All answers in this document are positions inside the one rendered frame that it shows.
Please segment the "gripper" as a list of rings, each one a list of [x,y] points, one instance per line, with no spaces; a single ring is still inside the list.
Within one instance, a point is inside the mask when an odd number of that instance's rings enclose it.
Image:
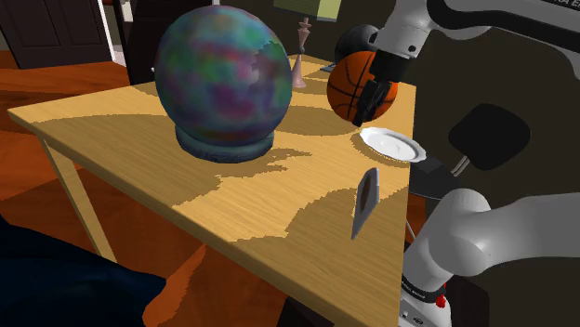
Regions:
[[[352,123],[360,127],[368,120],[375,120],[383,115],[396,98],[396,84],[404,77],[410,59],[378,49],[370,66],[374,80],[366,82],[357,101],[357,112]],[[382,89],[383,82],[389,83]]]

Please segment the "orange basketball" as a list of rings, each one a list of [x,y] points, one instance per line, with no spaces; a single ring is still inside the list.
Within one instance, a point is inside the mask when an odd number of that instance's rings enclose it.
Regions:
[[[351,123],[364,86],[375,78],[369,72],[375,55],[372,51],[355,52],[339,61],[330,73],[326,88],[328,102],[340,118]]]

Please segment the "white plate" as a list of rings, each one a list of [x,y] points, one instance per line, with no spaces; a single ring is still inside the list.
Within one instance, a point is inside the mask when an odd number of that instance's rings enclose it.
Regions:
[[[419,163],[427,158],[427,152],[416,141],[387,128],[366,127],[360,137],[368,147],[394,160]]]

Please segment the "table lamp with pink stem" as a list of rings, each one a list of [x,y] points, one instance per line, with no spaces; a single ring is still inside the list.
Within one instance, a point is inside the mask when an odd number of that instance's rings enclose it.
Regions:
[[[342,0],[273,0],[273,6],[291,11],[302,16],[298,23],[298,53],[292,68],[293,88],[305,88],[302,60],[305,54],[305,43],[310,35],[310,20],[336,22]]]

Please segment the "black chair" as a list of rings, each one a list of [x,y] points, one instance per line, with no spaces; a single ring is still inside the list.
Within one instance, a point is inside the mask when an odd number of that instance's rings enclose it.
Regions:
[[[520,153],[531,139],[531,129],[518,115],[494,104],[474,107],[449,132],[449,143],[463,157],[449,170],[433,156],[413,163],[409,192],[440,200],[461,187],[458,177],[470,165],[488,171]]]

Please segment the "multicoloured globe on round base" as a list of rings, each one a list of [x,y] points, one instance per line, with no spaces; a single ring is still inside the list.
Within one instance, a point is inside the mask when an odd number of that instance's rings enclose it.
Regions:
[[[237,7],[211,5],[181,15],[161,37],[153,73],[179,146],[216,163],[268,152],[292,97],[283,44]]]

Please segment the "dark wooden cabinet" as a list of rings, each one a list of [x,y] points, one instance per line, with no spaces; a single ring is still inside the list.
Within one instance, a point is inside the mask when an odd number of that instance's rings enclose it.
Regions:
[[[181,15],[213,0],[111,0],[131,85],[152,82],[160,38]]]

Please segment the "light wooden table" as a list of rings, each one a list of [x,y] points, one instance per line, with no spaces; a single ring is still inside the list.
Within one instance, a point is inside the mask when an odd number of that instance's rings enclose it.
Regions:
[[[152,83],[13,108],[53,156],[135,201],[332,321],[397,327],[409,167],[369,150],[325,95],[323,61],[305,57],[273,146],[212,163],[177,143]],[[379,202],[351,238],[358,185],[379,170]]]

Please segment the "dark panelled door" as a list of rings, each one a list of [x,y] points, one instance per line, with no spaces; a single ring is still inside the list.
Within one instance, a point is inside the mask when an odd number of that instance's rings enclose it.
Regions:
[[[114,60],[101,0],[0,0],[0,32],[22,70]]]

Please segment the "dark blue upholstered furniture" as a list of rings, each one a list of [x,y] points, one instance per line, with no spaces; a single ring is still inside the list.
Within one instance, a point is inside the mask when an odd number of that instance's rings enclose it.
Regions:
[[[145,327],[165,285],[0,216],[0,327]]]

